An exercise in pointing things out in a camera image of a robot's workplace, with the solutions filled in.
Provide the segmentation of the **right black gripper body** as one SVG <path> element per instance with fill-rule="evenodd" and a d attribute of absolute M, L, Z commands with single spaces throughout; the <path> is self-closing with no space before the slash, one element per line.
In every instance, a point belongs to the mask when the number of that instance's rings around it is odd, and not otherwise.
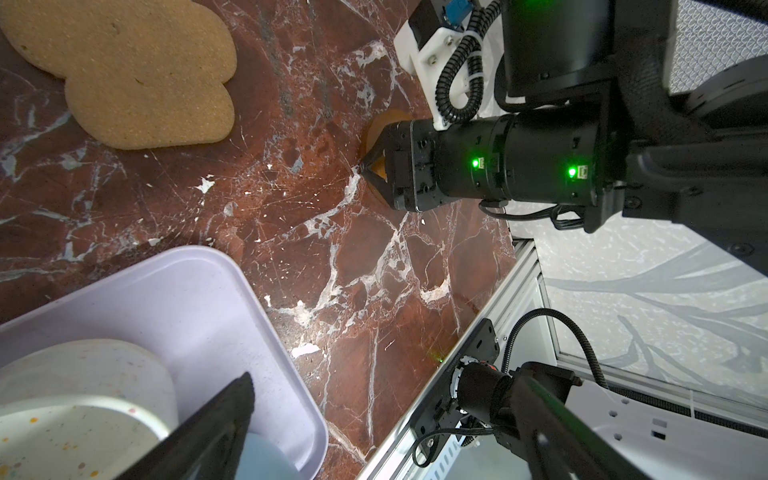
<path fill-rule="evenodd" d="M 389 121 L 362 158 L 361 174 L 394 210 L 425 212 L 474 199 L 497 216 L 509 201 L 545 210 L 558 230 L 593 233 L 622 209 L 624 146 L 596 113 L 519 113 L 453 125 Z"/>

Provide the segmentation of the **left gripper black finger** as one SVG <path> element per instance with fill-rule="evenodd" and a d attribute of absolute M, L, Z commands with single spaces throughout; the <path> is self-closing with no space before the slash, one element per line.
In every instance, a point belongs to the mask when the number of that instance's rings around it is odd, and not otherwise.
<path fill-rule="evenodd" d="M 121 479 L 233 479 L 254 412 L 252 377 L 230 382 Z"/>

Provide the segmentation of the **cork flower coaster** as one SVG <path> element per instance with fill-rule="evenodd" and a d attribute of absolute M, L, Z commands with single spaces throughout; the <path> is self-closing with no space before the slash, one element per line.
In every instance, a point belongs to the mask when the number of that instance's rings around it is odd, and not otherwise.
<path fill-rule="evenodd" d="M 235 121 L 226 23 L 195 1 L 4 1 L 1 30 L 64 82 L 77 123 L 104 145 L 215 143 Z"/>

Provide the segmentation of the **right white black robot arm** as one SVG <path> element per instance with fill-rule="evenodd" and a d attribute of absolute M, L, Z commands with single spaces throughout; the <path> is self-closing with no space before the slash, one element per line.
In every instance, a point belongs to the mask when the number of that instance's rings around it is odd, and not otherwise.
<path fill-rule="evenodd" d="M 459 417 L 537 478 L 763 479 L 767 441 L 704 398 L 765 406 L 767 58 L 670 93 L 674 1 L 423 1 L 395 39 L 428 120 L 379 118 L 363 177 L 393 209 L 460 199 L 532 223 L 550 304 L 452 366 Z"/>

